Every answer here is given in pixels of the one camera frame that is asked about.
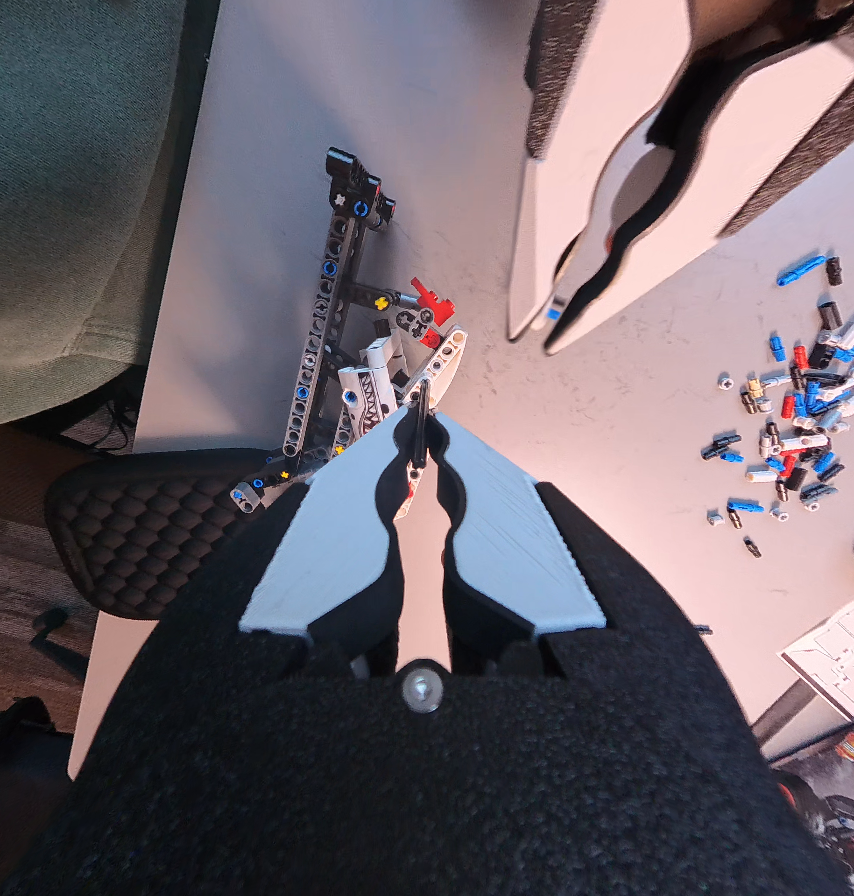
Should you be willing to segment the grey desk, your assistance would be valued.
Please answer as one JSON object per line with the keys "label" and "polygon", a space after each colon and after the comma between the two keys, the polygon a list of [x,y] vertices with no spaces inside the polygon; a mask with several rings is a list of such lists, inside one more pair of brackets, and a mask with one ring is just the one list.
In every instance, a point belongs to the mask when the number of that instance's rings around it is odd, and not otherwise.
{"label": "grey desk", "polygon": [[560,490],[667,588],[748,721],[791,686],[779,652],[854,599],[854,417],[839,493],[790,521],[745,516],[762,553],[706,511],[766,502],[703,462],[718,430],[757,434],[734,391],[767,337],[807,342],[823,286],[776,273],[834,252],[854,313],[854,144],[746,230],[555,357],[512,344],[506,283],[530,95],[531,2],[222,2],[134,450],[273,449],[318,282],[325,152],[355,153],[398,202],[369,235],[367,283],[419,277],[470,333],[440,409]]}

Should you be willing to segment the pile of small brick parts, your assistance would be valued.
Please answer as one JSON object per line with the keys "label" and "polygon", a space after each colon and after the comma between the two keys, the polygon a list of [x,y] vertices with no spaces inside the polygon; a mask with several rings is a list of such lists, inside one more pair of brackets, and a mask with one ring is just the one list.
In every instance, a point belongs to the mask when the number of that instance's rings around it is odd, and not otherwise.
{"label": "pile of small brick parts", "polygon": [[847,468],[847,433],[854,422],[854,313],[845,315],[833,292],[844,281],[836,255],[815,254],[780,272],[779,295],[799,296],[800,287],[824,287],[815,311],[805,315],[809,339],[775,327],[761,330],[749,348],[759,364],[741,379],[717,378],[710,412],[691,409],[686,420],[703,420],[712,431],[699,450],[705,474],[704,518],[712,530],[731,526],[749,554],[761,558],[745,520],[793,520],[791,541],[802,520],[818,513],[837,521],[836,500],[849,498],[854,462]]}

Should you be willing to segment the toy set cardboard box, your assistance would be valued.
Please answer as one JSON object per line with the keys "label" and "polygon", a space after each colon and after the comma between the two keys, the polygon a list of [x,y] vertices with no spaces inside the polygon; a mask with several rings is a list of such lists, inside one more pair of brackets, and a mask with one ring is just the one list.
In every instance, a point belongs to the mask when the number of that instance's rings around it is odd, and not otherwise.
{"label": "toy set cardboard box", "polygon": [[780,790],[854,893],[854,724],[771,763]]}

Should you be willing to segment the white paper sheet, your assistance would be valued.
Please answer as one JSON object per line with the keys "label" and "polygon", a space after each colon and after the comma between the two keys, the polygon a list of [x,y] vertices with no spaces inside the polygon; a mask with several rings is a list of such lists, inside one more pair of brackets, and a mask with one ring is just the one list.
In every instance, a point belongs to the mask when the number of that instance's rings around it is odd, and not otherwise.
{"label": "white paper sheet", "polygon": [[781,659],[847,720],[854,720],[854,601],[788,645]]}

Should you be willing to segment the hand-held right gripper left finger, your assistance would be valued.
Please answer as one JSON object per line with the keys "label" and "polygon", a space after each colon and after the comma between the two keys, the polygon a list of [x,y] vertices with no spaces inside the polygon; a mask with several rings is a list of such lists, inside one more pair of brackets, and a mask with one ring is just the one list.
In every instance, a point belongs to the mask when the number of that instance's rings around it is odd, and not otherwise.
{"label": "hand-held right gripper left finger", "polygon": [[394,519],[409,497],[415,409],[399,409],[309,480],[241,631],[384,640],[402,611]]}

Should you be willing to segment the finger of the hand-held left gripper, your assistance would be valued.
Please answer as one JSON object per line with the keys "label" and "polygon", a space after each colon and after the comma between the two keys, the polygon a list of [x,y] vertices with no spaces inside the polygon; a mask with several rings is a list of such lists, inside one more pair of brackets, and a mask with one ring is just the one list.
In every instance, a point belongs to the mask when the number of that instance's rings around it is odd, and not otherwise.
{"label": "finger of the hand-held left gripper", "polygon": [[542,1],[508,294],[517,341],[551,298],[558,258],[587,226],[600,176],[666,97],[692,47],[687,1]]}
{"label": "finger of the hand-held left gripper", "polygon": [[599,270],[545,340],[555,355],[690,263],[854,80],[854,39],[735,62],[690,108],[660,184],[615,230]]}

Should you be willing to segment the long black brick axle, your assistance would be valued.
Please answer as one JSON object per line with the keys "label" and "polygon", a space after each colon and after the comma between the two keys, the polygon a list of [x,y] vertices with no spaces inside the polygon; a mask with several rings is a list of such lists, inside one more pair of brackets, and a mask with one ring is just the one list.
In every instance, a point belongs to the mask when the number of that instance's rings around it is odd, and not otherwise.
{"label": "long black brick axle", "polygon": [[413,436],[409,476],[411,487],[414,488],[414,483],[421,476],[421,470],[425,468],[428,459],[426,423],[431,409],[431,379],[429,377],[421,379],[417,395],[411,397],[417,399],[417,421]]}

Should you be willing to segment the person's green sweater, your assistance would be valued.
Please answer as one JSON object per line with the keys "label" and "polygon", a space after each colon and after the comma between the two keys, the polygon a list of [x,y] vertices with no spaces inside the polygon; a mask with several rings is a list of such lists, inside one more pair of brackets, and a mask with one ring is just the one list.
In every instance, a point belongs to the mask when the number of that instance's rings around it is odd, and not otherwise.
{"label": "person's green sweater", "polygon": [[148,362],[218,12],[0,1],[0,424]]}

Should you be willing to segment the toy brick vehicle model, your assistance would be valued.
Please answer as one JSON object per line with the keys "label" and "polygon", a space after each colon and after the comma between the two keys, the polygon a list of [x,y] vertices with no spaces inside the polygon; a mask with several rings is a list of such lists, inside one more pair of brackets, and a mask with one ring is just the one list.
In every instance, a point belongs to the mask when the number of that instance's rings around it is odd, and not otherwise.
{"label": "toy brick vehicle model", "polygon": [[328,148],[332,217],[318,293],[293,387],[281,452],[231,488],[243,513],[270,505],[284,487],[340,456],[398,408],[428,409],[454,381],[468,334],[455,305],[416,278],[414,296],[358,279],[369,232],[385,231],[395,201],[353,154]]}

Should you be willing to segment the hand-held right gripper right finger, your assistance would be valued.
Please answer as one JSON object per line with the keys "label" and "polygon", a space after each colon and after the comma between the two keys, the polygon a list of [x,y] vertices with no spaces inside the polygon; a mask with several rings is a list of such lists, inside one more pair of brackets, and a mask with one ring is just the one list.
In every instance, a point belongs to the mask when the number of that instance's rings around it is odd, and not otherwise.
{"label": "hand-held right gripper right finger", "polygon": [[446,414],[434,417],[446,620],[459,635],[549,635],[607,621],[537,480]]}

